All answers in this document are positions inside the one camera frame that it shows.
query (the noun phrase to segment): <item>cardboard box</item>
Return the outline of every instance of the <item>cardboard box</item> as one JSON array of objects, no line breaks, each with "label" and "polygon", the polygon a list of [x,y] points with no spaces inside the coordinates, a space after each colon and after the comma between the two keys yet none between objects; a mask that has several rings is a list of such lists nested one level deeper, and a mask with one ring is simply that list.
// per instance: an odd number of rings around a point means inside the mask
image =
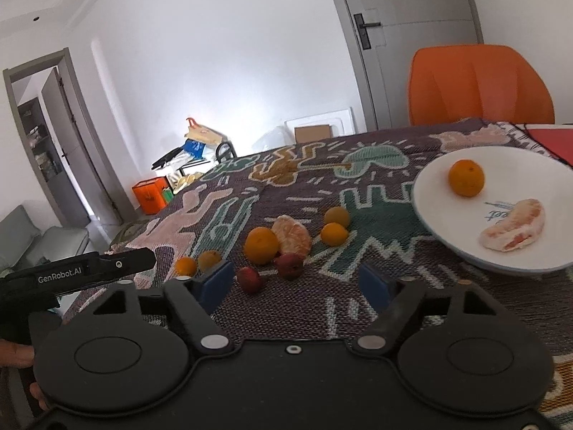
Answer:
[{"label": "cardboard box", "polygon": [[294,128],[294,138],[297,144],[305,142],[314,142],[317,140],[330,139],[332,131],[330,125],[321,124],[319,126],[301,126]]}]

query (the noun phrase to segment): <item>table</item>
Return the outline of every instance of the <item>table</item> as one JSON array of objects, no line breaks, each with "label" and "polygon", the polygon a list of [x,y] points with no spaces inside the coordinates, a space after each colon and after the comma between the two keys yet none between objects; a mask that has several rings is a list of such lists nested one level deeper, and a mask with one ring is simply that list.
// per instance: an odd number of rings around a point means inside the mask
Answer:
[{"label": "table", "polygon": [[[523,125],[519,125],[519,128],[525,129]],[[572,124],[528,124],[526,133],[553,155],[573,166]]]},{"label": "table", "polygon": [[[173,277],[182,255],[214,249],[239,269],[249,265],[242,243],[251,229],[270,227],[283,214],[305,224],[313,245],[302,277],[289,283],[272,265],[259,267],[269,277],[265,289],[250,296],[235,284],[215,312],[214,319],[235,339],[356,337],[376,318],[357,286],[363,262],[389,277],[415,277],[435,288],[471,279],[547,344],[556,375],[541,410],[563,428],[573,428],[573,272],[518,278],[476,269],[436,241],[411,205],[414,179],[426,164],[479,145],[549,155],[513,125],[480,119],[289,145],[215,166],[119,250],[154,250],[156,268],[132,278],[139,288],[159,287]],[[337,205],[351,214],[350,236],[331,248],[318,235],[325,211]],[[66,318],[103,291],[84,291]]]}]

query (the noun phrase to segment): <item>finger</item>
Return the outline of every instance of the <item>finger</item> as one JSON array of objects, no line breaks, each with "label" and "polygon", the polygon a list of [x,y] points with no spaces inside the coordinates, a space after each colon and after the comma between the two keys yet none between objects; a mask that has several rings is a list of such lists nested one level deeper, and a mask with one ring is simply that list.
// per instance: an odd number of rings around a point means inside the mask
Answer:
[{"label": "finger", "polygon": [[25,369],[34,363],[34,348],[0,339],[0,367]]},{"label": "finger", "polygon": [[42,393],[42,390],[39,388],[38,383],[32,383],[32,385],[30,385],[30,394],[34,397],[34,399],[38,400],[40,409],[43,411],[47,411],[49,409],[48,404],[46,404],[46,397]]},{"label": "finger", "polygon": [[32,383],[32,385],[30,385],[30,394],[34,397],[34,399],[37,399],[38,401],[45,399],[45,396],[42,393],[42,390],[39,388],[38,383]]}]

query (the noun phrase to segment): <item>white bowl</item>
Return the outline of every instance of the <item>white bowl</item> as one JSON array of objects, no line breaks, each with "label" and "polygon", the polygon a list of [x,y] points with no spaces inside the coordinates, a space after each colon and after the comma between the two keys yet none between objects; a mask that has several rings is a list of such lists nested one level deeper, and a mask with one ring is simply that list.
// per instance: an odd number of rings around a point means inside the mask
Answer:
[{"label": "white bowl", "polygon": [[[485,173],[485,186],[473,198],[458,196],[448,184],[450,167],[463,159],[477,162]],[[511,252],[479,244],[485,228],[503,219],[511,205],[528,198],[545,207],[545,228],[537,241]],[[532,275],[573,266],[573,170],[536,152],[475,147],[443,155],[418,174],[413,204],[437,239],[480,268]]]}]

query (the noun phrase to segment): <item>orange chair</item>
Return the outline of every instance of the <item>orange chair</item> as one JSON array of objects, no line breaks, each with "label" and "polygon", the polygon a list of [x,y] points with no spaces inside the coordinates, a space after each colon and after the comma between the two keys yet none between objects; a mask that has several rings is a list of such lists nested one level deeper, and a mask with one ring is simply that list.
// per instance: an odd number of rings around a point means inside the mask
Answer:
[{"label": "orange chair", "polygon": [[549,91],[513,48],[453,45],[422,48],[408,84],[410,123],[453,123],[462,118],[554,124]]}]

